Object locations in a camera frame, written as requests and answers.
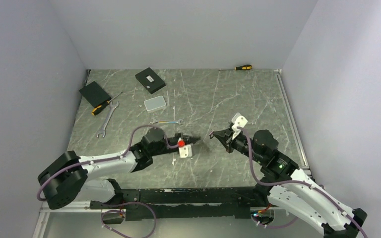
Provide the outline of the metal oval key organizer plate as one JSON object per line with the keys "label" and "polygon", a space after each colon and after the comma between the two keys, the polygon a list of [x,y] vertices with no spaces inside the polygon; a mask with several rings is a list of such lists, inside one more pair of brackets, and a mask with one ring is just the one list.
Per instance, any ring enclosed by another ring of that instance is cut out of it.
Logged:
{"label": "metal oval key organizer plate", "polygon": [[194,155],[196,155],[196,154],[208,154],[211,152],[211,150],[208,146],[208,143],[206,143],[203,140],[203,138],[201,138],[201,140],[198,141],[197,143],[192,144],[192,151],[193,151]]}

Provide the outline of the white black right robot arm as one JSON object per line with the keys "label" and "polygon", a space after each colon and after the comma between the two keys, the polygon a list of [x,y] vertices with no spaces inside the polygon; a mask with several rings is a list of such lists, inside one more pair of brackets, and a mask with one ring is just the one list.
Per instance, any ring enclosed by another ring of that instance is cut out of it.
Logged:
{"label": "white black right robot arm", "polygon": [[281,207],[309,224],[325,238],[367,237],[363,224],[367,213],[353,209],[331,196],[288,156],[278,150],[278,141],[269,130],[249,137],[244,129],[236,135],[231,128],[213,131],[228,153],[238,151],[249,159],[256,181],[254,201]]}

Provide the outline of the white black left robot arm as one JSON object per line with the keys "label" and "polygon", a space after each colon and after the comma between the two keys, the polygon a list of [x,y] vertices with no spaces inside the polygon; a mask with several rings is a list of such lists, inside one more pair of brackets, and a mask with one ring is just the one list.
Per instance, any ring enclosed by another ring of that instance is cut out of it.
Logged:
{"label": "white black left robot arm", "polygon": [[192,145],[199,136],[165,131],[148,125],[141,140],[116,153],[99,156],[79,156],[73,150],[64,152],[38,175],[40,188],[36,194],[50,209],[63,208],[74,201],[98,202],[104,207],[117,208],[125,202],[125,194],[115,179],[102,177],[117,173],[142,171],[153,164],[153,157],[178,153],[191,157]]}

